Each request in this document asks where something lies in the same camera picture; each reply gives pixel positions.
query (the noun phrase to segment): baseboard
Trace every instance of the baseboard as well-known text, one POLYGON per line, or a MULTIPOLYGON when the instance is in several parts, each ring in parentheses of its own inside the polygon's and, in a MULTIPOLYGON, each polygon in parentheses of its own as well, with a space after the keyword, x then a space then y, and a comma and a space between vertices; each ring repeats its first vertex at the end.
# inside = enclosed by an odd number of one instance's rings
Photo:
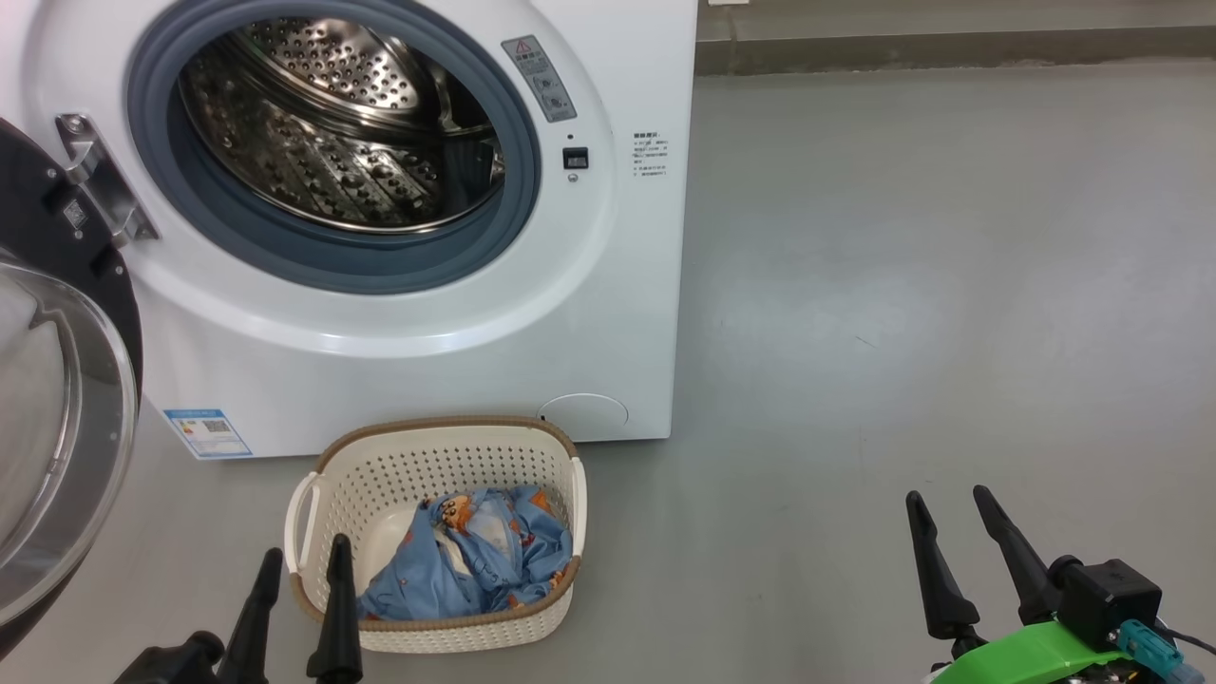
POLYGON ((1216 60, 1216 26, 856 35, 697 44, 697 75, 1216 60))

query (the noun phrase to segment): gray floor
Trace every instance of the gray floor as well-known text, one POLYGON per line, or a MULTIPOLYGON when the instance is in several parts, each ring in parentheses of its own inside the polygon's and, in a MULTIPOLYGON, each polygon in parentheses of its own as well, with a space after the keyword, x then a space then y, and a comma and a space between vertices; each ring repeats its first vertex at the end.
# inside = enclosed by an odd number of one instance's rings
MULTIPOLYGON (((1216 638, 1216 66, 704 80, 692 169, 675 436, 585 449, 567 622, 368 655, 366 682, 912 682, 947 645, 908 489, 981 634, 1017 624, 974 483, 1042 555, 1121 556, 1216 638)), ((148 644, 226 634, 309 465, 195 462, 146 420, 0 680, 109 682, 148 644)), ((304 680, 316 635, 285 593, 271 682, 304 680)))

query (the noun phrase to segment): blue fabric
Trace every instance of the blue fabric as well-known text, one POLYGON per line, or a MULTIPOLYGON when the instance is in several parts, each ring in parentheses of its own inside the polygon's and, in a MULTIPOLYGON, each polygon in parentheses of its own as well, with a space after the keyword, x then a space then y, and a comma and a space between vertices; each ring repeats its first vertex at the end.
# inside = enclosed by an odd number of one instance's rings
POLYGON ((423 501, 359 605, 365 619, 439 619, 519 607, 557 587, 572 548, 570 532, 539 487, 423 501))

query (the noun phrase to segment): laundry basket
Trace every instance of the laundry basket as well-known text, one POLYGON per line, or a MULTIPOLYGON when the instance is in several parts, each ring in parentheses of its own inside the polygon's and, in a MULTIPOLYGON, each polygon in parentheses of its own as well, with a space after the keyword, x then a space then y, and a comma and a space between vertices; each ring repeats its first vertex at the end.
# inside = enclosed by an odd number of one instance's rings
POLYGON ((287 510, 283 549, 292 593, 304 612, 321 622, 336 534, 350 538, 355 592, 362 593, 393 557, 421 499, 518 484, 540 486, 573 537, 574 557, 553 592, 520 609, 471 617, 362 621, 359 640, 372 651, 443 654, 544 639, 561 624, 574 595, 587 526, 587 487, 569 437, 533 419, 394 422, 356 430, 334 442, 321 454, 316 472, 295 488, 287 510))

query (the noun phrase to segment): instruction label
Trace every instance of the instruction label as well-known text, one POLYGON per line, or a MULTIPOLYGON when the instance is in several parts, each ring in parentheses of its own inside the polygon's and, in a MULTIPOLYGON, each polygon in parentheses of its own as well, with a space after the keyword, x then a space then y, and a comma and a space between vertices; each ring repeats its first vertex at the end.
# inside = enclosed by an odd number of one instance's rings
POLYGON ((634 178, 668 175, 671 145, 658 131, 634 134, 634 178))
POLYGON ((545 112, 545 118, 550 123, 564 122, 579 116, 570 102, 570 94, 565 91, 562 78, 557 75, 553 62, 548 61, 548 55, 540 46, 535 35, 522 35, 502 41, 502 49, 516 63, 519 74, 528 82, 528 88, 536 96, 536 103, 545 112))
POLYGON ((236 459, 253 452, 236 433, 232 422, 218 409, 175 409, 164 411, 178 437, 199 459, 236 459))

